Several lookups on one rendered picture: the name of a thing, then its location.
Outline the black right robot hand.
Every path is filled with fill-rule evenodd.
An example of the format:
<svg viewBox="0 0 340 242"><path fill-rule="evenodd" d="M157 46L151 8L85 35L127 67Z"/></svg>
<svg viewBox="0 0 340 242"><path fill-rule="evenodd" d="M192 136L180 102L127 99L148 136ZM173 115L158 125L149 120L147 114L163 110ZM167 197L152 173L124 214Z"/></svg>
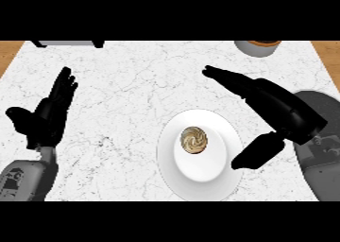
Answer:
<svg viewBox="0 0 340 242"><path fill-rule="evenodd" d="M300 98L263 78L204 66L201 74L211 78L239 98L273 128L260 134L230 161L230 168L257 169L284 149L284 140L303 145L322 131L326 120Z"/></svg>

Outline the white plate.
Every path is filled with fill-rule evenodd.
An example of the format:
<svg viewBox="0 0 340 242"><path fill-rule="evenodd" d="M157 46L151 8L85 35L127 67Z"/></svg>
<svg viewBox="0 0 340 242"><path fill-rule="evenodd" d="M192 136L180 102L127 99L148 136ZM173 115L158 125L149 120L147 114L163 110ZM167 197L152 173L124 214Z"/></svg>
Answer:
<svg viewBox="0 0 340 242"><path fill-rule="evenodd" d="M185 128L204 131L207 144L197 154L180 146ZM233 192L242 171L230 161L242 143L229 122L207 110L186 110L167 122L158 137L155 157L164 183L183 200L223 200Z"/></svg>

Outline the grey pan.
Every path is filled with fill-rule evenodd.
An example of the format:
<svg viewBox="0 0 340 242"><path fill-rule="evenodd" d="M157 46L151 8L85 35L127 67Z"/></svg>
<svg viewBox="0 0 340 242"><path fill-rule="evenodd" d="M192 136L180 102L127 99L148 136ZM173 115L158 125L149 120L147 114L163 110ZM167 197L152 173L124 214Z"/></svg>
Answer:
<svg viewBox="0 0 340 242"><path fill-rule="evenodd" d="M36 47L45 48L48 45L92 46L102 48L104 41L30 41Z"/></svg>

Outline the brown swirl cupcake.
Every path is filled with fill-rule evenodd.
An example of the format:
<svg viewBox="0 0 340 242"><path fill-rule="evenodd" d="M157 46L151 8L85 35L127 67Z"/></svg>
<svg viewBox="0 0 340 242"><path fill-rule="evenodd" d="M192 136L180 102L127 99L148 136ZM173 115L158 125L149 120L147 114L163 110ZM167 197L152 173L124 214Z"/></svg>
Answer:
<svg viewBox="0 0 340 242"><path fill-rule="evenodd" d="M179 135L182 149L189 154L198 154L207 146L205 132L198 127L186 127Z"/></svg>

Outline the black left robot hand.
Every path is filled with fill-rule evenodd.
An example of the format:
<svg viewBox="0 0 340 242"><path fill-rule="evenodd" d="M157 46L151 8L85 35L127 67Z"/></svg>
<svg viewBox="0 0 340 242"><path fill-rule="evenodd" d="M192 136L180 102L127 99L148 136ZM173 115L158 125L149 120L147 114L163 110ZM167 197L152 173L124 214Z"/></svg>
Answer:
<svg viewBox="0 0 340 242"><path fill-rule="evenodd" d="M29 112L20 107L8 107L5 116L11 119L14 130L26 136L26 148L54 147L64 134L66 114L73 93L77 88L70 69L64 67L54 80L48 97Z"/></svg>

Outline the grey pot with brown rim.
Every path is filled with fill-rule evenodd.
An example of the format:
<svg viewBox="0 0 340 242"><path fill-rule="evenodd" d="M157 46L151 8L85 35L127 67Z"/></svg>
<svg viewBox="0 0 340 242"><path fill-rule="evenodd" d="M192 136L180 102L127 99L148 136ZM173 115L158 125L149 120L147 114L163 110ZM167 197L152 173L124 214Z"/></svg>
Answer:
<svg viewBox="0 0 340 242"><path fill-rule="evenodd" d="M244 54L263 58L275 52L279 41L235 41L233 44Z"/></svg>

